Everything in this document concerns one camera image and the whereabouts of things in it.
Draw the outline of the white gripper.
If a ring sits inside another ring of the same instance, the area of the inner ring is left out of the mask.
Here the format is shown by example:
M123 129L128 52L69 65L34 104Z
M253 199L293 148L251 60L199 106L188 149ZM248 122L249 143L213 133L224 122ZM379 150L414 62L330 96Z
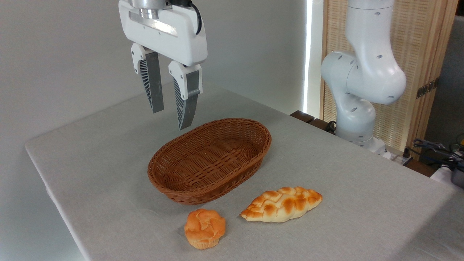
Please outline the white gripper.
M169 72L174 80L179 129L191 126L198 95L203 92L199 64L208 55L205 28L196 33L196 11L174 5L159 10L158 19L149 19L141 17L139 10L126 0L119 1L118 8L123 31L134 42L134 70L141 75L153 113L164 110L159 53L173 60Z

